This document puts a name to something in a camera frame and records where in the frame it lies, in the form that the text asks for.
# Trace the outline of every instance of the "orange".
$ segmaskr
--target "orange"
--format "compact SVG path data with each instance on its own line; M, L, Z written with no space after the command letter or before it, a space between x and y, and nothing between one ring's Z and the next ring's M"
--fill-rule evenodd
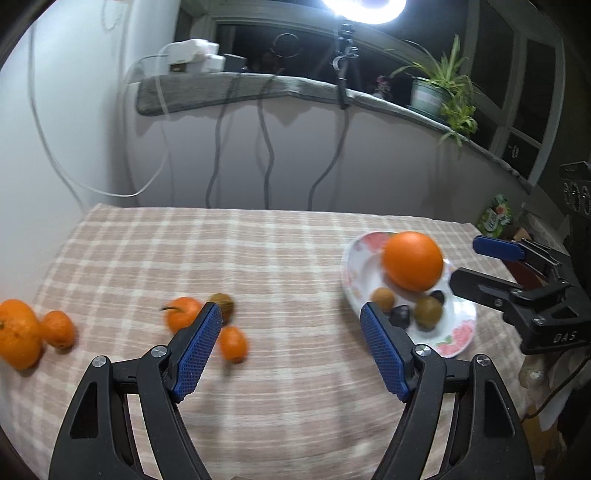
M166 311L166 324L173 333L177 333L181 328L191 325L203 304L191 297L179 297L166 305L162 310Z
M222 356L229 362L239 364L248 356L248 340L238 327L222 328L217 341L220 344Z
M31 307L14 299L0 304L0 356L25 370L37 363L41 348L39 321Z
M53 310L41 321L41 337L52 347L69 348L74 345L76 328L68 315Z
M402 232L391 236L386 243L382 265L396 285L425 291L441 277L443 255L431 237L419 232Z

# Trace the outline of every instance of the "white plate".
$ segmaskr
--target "white plate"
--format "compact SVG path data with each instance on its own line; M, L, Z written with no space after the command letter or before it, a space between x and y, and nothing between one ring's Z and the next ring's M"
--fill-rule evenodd
M345 296L351 308L359 316L361 307L369 301L378 287L388 287L397 297L396 305L408 305L411 310L417 300L433 290L445 295L443 316L430 332L417 327L411 320L408 336L417 343L424 343L435 349L439 355L449 358L461 353L472 341L476 330L476 305L469 300L456 297L449 287L449 277L455 270L444 259L444 268L437 284L425 293L415 293L396 286L382 268L382 250L394 232L370 232L354 239L343 252L340 277Z

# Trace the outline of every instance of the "black cable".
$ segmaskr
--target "black cable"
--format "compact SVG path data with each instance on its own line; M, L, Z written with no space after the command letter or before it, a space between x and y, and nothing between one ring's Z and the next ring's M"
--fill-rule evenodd
M271 200L270 200L270 193L269 193L269 183L271 181L271 172L273 170L273 166L275 165L275 151L273 150L273 145L271 144L271 139L269 137L269 130L267 130L267 123L265 122L265 114L264 111L262 109L262 101L263 101L263 97L266 94L267 90L271 87L271 83L273 82L273 80L275 79L275 77L277 77L277 75L273 75L271 78L269 78L265 84L263 85L256 105L258 108L258 113L259 113L259 122L261 124L261 130L262 130L262 136L265 139L265 143L267 144L267 150L269 151L269 163L267 164L267 170L265 172L265 180L263 182L263 198L264 198L264 202L265 202L265 210L268 210L270 208L271 205Z
M579 372L583 369L583 367L587 364L589 360L591 360L591 352L588 352L585 358L583 358L581 364L566 378L566 380L564 380L554 391L552 391L552 393L550 393L550 395L548 395L548 398L544 400L544 403L542 403L541 407L538 408L538 410L536 410L532 414L525 414L525 416L521 419L521 423L523 423L526 420L536 418L540 414L540 412L546 408L548 403L550 403L550 401L558 394L558 392L562 390L564 387L566 387L566 385L568 385L569 382L579 374Z
M330 173L330 171L334 168L337 161L339 160L340 153L343 150L343 145L345 143L345 137L347 136L347 131L349 130L349 109L345 109L345 123L343 125L343 131L340 135L339 143L336 147L335 156L333 157L332 161L330 162L327 169L322 172L322 175L314 182L312 187L310 188L310 194L308 195L308 211L312 211L312 202L314 201L314 194L316 192L316 187L320 184L322 180L326 178L326 176Z
M207 185L207 193L205 194L205 206L207 208L212 207L209 199L212 195L213 185L215 184L217 175L219 174L219 171L220 171L220 156L222 154L222 134L221 134L222 119L223 119L224 115L226 114L226 110L228 108L228 103L230 101L230 98L234 94L234 90L237 88L238 80L239 80L241 74L242 74L242 72L239 72L238 75L236 75L232 79L232 81L230 82L230 85L228 86L228 91L226 92L226 98L224 99L224 102L222 104L222 109L220 110L220 114L217 117L216 133L215 133L216 153L215 153L215 157L213 159L213 173L212 173L211 178L209 179L209 185Z

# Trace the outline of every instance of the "table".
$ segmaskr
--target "table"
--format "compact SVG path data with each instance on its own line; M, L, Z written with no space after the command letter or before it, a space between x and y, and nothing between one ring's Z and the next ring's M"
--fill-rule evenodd
M472 225L350 213L95 207L73 231L33 305L61 309L79 339L48 348L33 372L5 370L13 445L47 477L62 418L90 361L136 358L166 344L160 307L177 296L224 292L248 336L248 360L227 374L214 350L194 394L179 405L215 480L370 478L403 405L385 388L359 320L340 286L348 242L372 230L429 234L457 267L512 280L471 248ZM489 355L520 413L519 339L498 312L478 307L476 335L460 358ZM453 396L446 395L424 475L439 468ZM139 401L130 396L144 471L159 478Z

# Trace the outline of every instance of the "light stand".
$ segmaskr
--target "light stand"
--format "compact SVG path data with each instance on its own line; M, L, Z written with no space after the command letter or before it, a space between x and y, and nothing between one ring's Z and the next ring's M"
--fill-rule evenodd
M347 69L349 60L359 57L359 49L353 45L352 25L343 23L340 26L337 42L336 57L333 60L333 68L337 77L337 91L341 110L351 105L351 98L347 95Z

